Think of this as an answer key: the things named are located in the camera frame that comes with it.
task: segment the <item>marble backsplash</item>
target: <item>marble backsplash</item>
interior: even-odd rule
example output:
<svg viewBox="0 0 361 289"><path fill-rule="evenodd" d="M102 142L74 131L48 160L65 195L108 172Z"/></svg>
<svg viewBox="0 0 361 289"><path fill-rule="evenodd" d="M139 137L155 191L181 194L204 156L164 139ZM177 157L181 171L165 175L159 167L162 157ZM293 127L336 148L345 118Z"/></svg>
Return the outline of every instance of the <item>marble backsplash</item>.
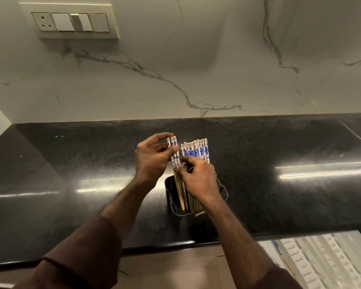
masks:
<svg viewBox="0 0 361 289"><path fill-rule="evenodd" d="M119 41L39 40L17 1L39 0L0 0L13 123L361 112L361 0L64 0L111 2Z"/></svg>

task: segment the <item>bundle of chopsticks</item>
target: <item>bundle of chopsticks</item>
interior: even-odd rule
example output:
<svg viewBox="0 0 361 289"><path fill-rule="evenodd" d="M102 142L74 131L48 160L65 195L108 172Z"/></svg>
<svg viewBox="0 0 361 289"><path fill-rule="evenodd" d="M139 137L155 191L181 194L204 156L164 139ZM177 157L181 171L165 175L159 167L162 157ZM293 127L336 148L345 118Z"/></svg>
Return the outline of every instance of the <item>bundle of chopsticks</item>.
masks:
<svg viewBox="0 0 361 289"><path fill-rule="evenodd" d="M167 138L167 145L169 147L175 146L176 144L178 144L176 136ZM183 156L199 157L210 163L207 139L195 140L190 143L184 142L184 144L181 144L180 147ZM171 162L173 169L176 166L183 168L183 163L181 163L179 158L179 151L177 151L176 154L174 154L171 157ZM202 205L191 194L189 194L186 191L183 181L180 179L178 173L175 172L175 170L174 170L174 177L177 186L180 206L182 208L183 213L188 214L188 213L193 213L193 212L197 213L199 211L202 211L203 210Z"/></svg>

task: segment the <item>sleeve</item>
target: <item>sleeve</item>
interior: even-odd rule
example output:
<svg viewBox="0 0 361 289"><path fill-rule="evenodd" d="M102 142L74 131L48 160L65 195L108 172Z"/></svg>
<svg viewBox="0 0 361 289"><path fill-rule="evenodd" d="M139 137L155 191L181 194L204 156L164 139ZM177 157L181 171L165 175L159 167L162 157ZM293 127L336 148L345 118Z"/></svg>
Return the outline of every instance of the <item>sleeve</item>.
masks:
<svg viewBox="0 0 361 289"><path fill-rule="evenodd" d="M290 273L278 267L271 269L252 289L302 289Z"/></svg>
<svg viewBox="0 0 361 289"><path fill-rule="evenodd" d="M111 288L117 282L122 241L116 228L97 216L47 253L14 288Z"/></svg>

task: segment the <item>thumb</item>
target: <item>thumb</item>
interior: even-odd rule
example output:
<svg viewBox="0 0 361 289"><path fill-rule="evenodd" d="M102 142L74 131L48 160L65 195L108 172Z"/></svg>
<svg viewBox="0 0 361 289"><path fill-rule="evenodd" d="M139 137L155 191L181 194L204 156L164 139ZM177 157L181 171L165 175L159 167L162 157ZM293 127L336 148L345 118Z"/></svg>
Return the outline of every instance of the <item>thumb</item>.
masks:
<svg viewBox="0 0 361 289"><path fill-rule="evenodd" d="M170 160L171 156L173 156L177 151L179 150L179 146L175 145L175 146L171 146L169 148L167 148L165 152L167 159Z"/></svg>
<svg viewBox="0 0 361 289"><path fill-rule="evenodd" d="M176 166L175 171L180 175L180 178L183 179L183 181L187 179L188 176L190 176L187 170L182 167Z"/></svg>

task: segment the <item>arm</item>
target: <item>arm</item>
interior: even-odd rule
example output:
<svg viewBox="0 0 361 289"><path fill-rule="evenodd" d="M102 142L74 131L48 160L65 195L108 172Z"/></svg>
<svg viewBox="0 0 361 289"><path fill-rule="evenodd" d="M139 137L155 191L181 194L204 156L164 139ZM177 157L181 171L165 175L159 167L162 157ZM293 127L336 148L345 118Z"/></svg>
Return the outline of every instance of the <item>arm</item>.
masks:
<svg viewBox="0 0 361 289"><path fill-rule="evenodd" d="M188 192L205 207L216 227L236 287L242 289L269 284L265 282L266 276L277 267L222 199L218 191L214 166L192 156L185 156L182 161L194 166L193 173L188 173L183 168L177 168L177 171ZM284 278L278 280L284 279L285 288L301 288L287 275L284 275L287 281Z"/></svg>
<svg viewBox="0 0 361 289"><path fill-rule="evenodd" d="M179 149L157 144L171 133L156 134L138 144L136 174L99 216L88 221L47 253L14 288L111 288L117 282L122 239L130 230L147 193Z"/></svg>

